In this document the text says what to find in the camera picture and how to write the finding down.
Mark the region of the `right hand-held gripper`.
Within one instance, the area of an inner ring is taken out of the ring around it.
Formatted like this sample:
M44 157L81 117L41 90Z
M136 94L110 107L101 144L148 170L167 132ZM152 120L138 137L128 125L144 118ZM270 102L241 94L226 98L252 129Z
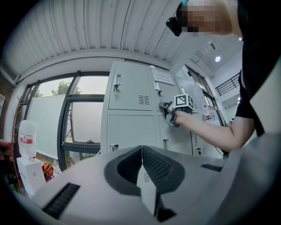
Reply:
M180 94L174 96L173 101L159 102L159 107L163 109L166 122L173 127L179 127L175 123L175 112L180 110L192 113L194 111L194 101L188 94Z

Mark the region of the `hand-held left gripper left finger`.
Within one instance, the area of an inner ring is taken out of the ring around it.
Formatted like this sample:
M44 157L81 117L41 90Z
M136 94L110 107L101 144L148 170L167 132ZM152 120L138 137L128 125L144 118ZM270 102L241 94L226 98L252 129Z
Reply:
M104 169L105 180L120 194L140 196L137 178L141 166L142 146L139 145L107 163Z

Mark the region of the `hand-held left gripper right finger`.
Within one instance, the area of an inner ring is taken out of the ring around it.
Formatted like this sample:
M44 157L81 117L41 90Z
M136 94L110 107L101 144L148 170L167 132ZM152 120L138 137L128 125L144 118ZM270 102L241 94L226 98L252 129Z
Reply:
M179 187L184 179L185 169L179 162L146 145L142 147L142 159L143 166L156 187L153 215L159 222L163 222L176 213L164 206L161 195L174 192Z

